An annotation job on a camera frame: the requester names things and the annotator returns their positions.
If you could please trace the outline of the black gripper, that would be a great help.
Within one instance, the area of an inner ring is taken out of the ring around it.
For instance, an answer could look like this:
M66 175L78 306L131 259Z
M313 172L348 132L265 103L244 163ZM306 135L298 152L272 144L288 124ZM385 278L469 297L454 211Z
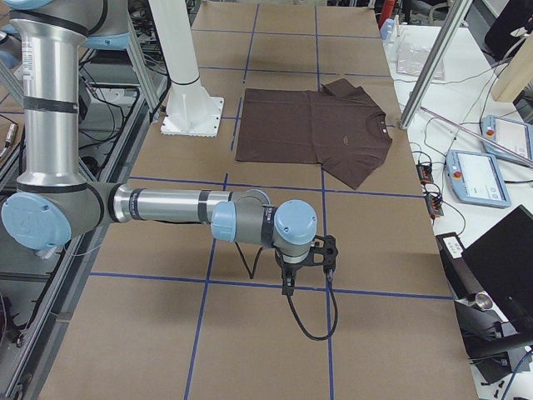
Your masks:
M282 289L284 296L292 296L294 293L297 271L304 266L308 255L286 256L282 252L276 252L276 263L281 269Z

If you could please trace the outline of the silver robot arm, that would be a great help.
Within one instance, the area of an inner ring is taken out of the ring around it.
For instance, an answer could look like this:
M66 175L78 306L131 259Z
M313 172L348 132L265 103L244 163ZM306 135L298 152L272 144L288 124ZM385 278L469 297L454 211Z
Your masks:
M105 223L153 220L210 227L213 237L271 248L291 296L296 271L319 252L316 213L306 202L273 206L264 192L149 190L89 182L78 166L78 51L125 49L124 1L11 1L22 39L25 171L2 205L2 222L32 250L63 245Z

